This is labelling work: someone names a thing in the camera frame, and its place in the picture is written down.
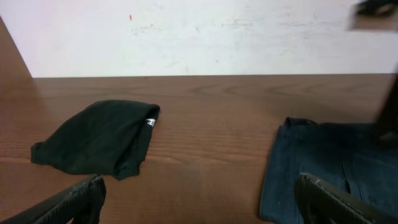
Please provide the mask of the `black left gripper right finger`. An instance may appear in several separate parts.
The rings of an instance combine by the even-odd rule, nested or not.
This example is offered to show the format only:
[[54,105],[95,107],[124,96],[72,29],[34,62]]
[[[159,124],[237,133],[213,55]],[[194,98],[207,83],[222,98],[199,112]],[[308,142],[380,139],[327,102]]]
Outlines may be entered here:
[[294,195],[304,223],[397,223],[396,217],[308,172],[302,172],[295,181]]

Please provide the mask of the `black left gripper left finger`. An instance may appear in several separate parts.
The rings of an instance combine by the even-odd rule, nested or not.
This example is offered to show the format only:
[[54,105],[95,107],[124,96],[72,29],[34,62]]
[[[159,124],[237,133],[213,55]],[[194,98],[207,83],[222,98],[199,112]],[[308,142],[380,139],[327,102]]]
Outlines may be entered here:
[[106,198],[105,182],[91,175],[2,224],[98,224]]

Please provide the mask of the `dark blue shorts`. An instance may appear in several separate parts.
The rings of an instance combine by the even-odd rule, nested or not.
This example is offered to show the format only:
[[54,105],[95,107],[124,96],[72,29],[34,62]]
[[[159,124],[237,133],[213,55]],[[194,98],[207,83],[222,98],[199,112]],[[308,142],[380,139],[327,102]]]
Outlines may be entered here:
[[259,218],[302,223],[294,183],[302,172],[351,193],[364,203],[397,215],[397,148],[372,139],[369,123],[315,123],[287,118],[269,156]]

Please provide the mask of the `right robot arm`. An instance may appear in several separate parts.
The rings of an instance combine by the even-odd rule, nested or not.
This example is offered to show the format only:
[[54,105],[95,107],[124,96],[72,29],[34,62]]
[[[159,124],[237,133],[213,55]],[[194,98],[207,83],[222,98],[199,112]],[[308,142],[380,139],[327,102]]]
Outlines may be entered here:
[[381,144],[397,146],[397,72],[377,119],[376,139]]

